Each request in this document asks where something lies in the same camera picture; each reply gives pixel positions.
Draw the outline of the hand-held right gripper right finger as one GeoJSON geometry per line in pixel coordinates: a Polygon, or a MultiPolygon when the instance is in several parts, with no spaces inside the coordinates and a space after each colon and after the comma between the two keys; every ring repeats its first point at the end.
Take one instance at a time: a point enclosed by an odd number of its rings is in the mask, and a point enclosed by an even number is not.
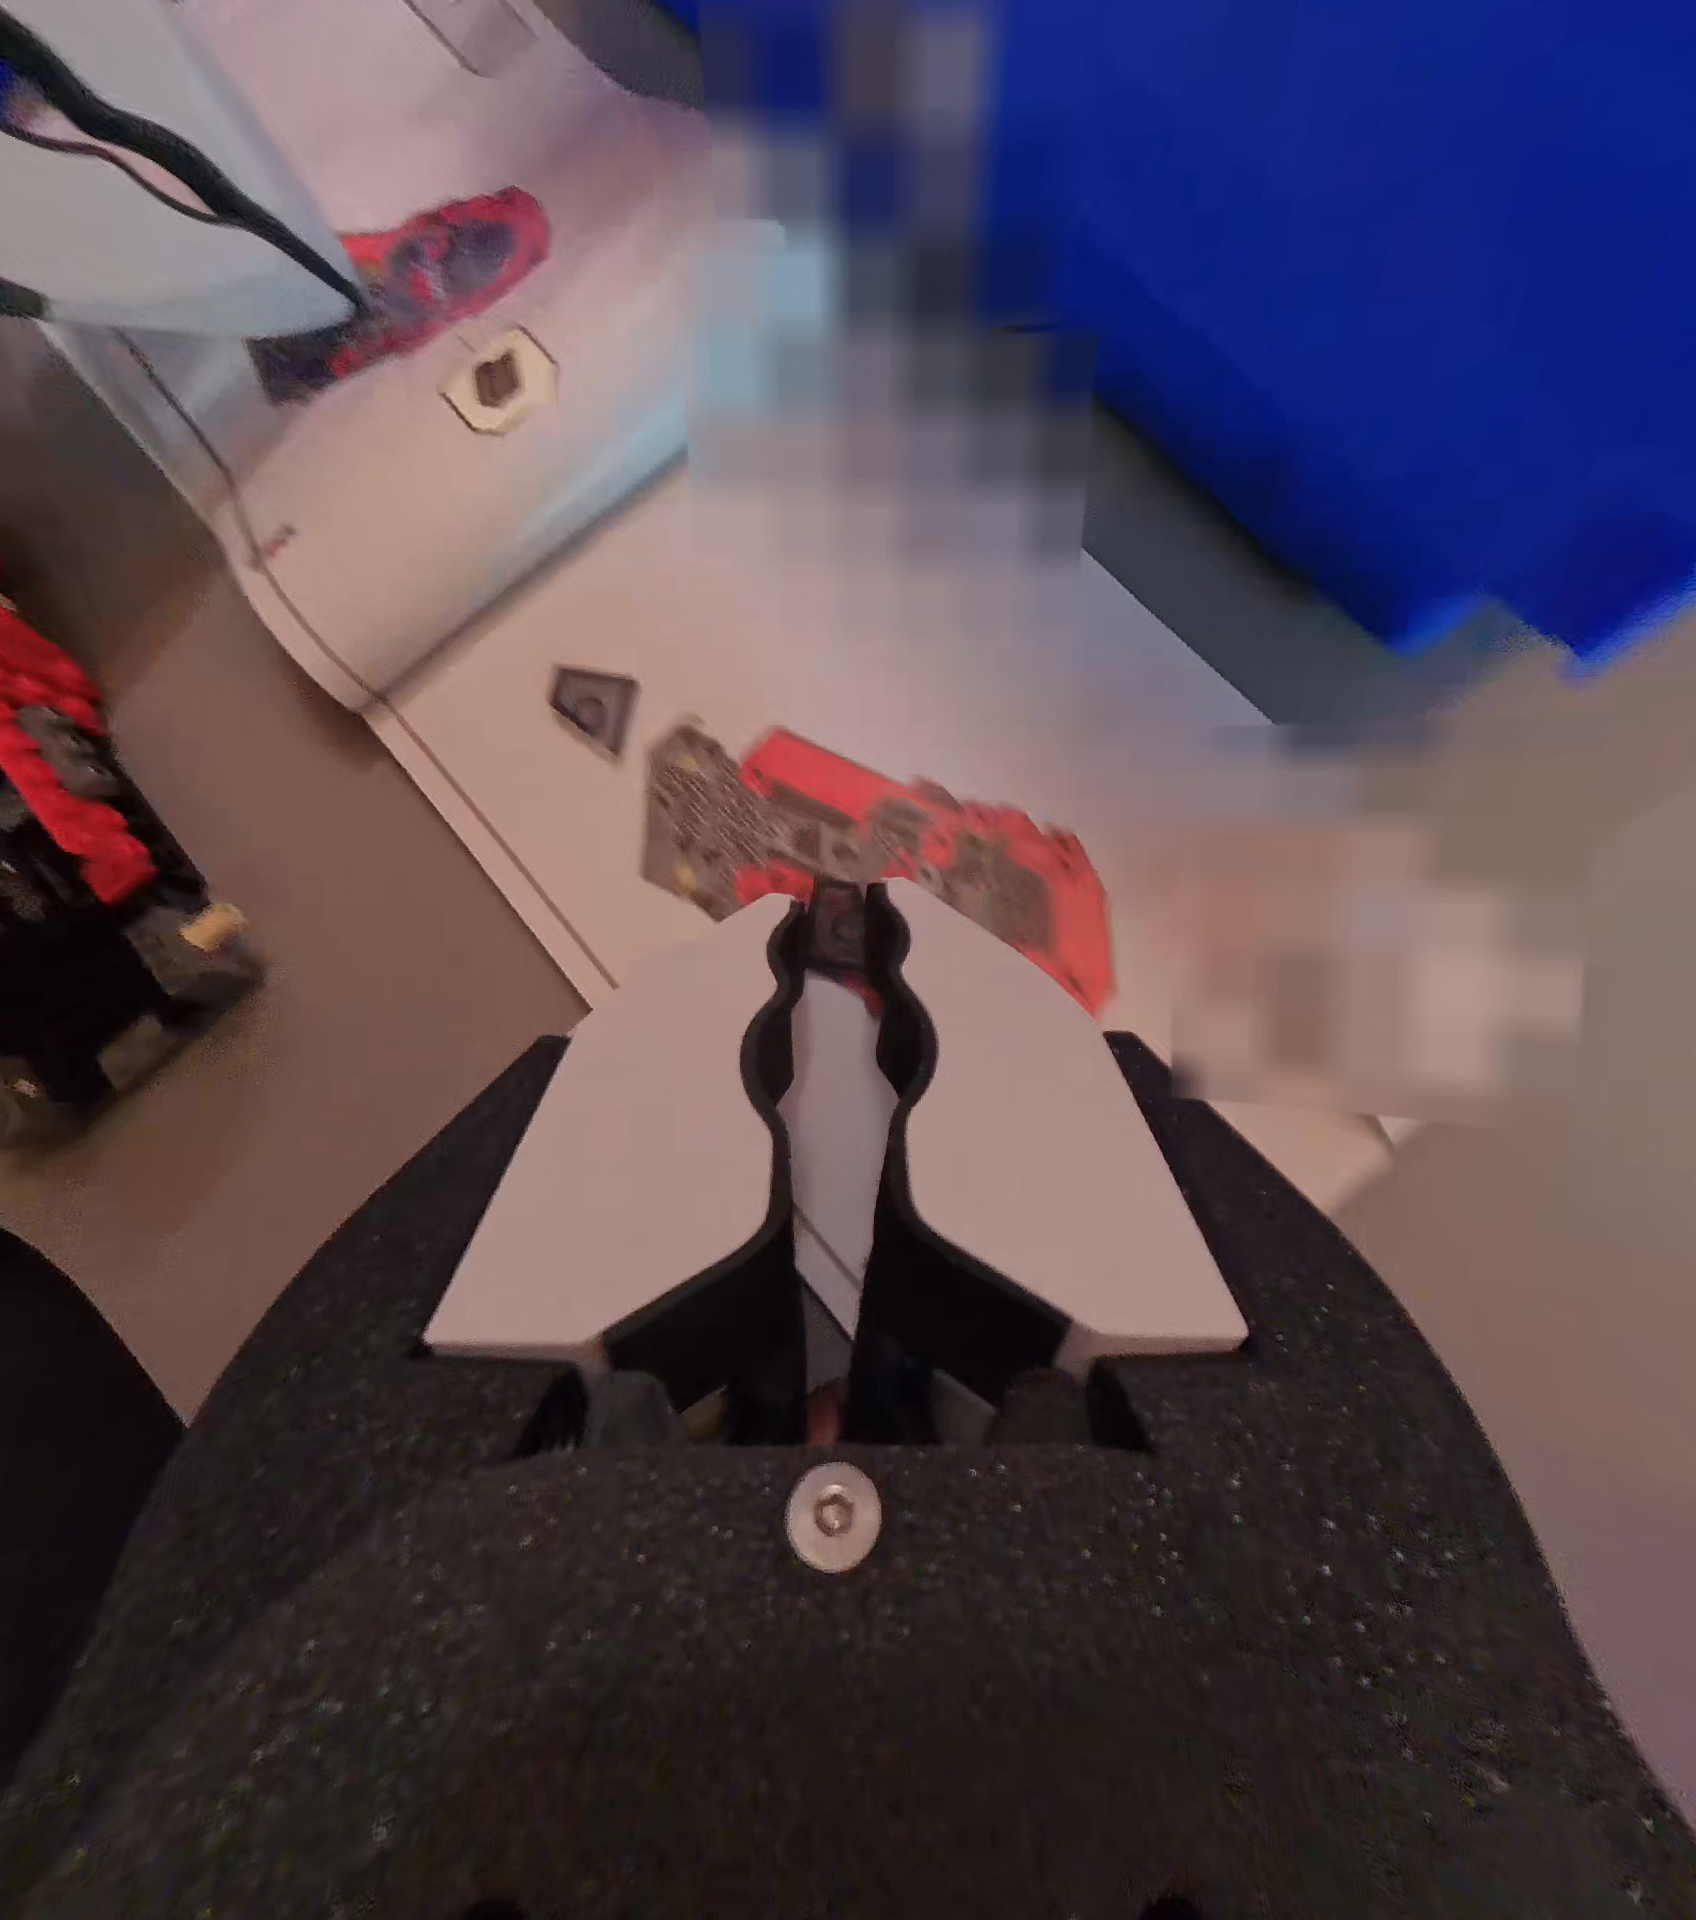
{"type": "Polygon", "coordinates": [[[1099,1024],[919,885],[866,898],[893,1093],[862,1333],[943,1375],[1232,1355],[1247,1325],[1099,1024]]]}

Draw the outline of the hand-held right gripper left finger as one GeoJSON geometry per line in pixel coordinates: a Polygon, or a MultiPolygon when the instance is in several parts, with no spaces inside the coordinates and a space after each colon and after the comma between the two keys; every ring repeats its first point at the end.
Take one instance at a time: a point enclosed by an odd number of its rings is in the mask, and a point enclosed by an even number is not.
{"type": "Polygon", "coordinates": [[[432,1356],[631,1369],[692,1284],[775,1244],[801,935],[801,905],[763,896],[580,1021],[423,1331],[432,1356]]]}

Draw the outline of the red printed plate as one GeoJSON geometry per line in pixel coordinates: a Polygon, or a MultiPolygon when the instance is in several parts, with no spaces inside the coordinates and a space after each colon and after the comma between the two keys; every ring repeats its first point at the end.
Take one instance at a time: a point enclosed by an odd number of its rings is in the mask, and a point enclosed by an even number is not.
{"type": "Polygon", "coordinates": [[[245,343],[270,406],[310,403],[476,321],[547,259],[549,224],[540,198],[505,186],[343,232],[340,247],[360,278],[360,310],[327,329],[245,343]]]}
{"type": "Polygon", "coordinates": [[[862,898],[910,881],[1046,972],[1087,1015],[1116,993],[1105,889],[1081,845],[1026,813],[896,780],[800,732],[744,754],[680,723],[646,753],[640,872],[711,921],[815,905],[813,965],[868,990],[862,898]]]}

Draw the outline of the white hexagonal nut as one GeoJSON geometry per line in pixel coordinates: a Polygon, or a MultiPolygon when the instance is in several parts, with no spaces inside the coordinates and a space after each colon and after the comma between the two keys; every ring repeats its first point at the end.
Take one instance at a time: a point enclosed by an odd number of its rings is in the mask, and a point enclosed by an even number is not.
{"type": "Polygon", "coordinates": [[[547,349],[512,327],[466,355],[438,394],[468,430],[500,439],[553,406],[559,371],[547,349]]]}

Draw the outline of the white board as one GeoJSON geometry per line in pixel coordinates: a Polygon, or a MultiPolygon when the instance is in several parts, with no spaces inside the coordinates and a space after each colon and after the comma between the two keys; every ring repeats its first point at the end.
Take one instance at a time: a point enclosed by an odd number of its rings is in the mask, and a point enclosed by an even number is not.
{"type": "Polygon", "coordinates": [[[1207,1090],[1309,1198],[1379,1173],[1395,1125],[1258,1065],[1276,1021],[1199,1013],[1182,876],[1243,802],[1267,723],[1081,549],[1086,418],[957,345],[1004,396],[908,406],[925,341],[847,332],[837,256],[744,221],[659,5],[177,5],[334,230],[522,186],[552,232],[523,287],[327,396],[274,409],[231,341],[64,332],[316,686],[360,713],[583,1000],[686,936],[641,872],[650,746],[744,757],[783,728],[883,777],[1073,835],[1105,894],[1099,1010],[1207,1090]],[[441,400],[512,327],[557,364],[505,437],[441,400]],[[547,711],[556,665],[640,682],[619,762],[547,711]]]}

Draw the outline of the blue cloth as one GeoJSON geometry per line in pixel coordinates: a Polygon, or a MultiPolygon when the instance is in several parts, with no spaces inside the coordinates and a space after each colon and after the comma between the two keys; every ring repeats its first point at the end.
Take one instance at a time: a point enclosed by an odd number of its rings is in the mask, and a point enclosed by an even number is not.
{"type": "Polygon", "coordinates": [[[844,325],[1034,337],[1382,645],[1696,603],[1696,2],[670,12],[844,325]]]}

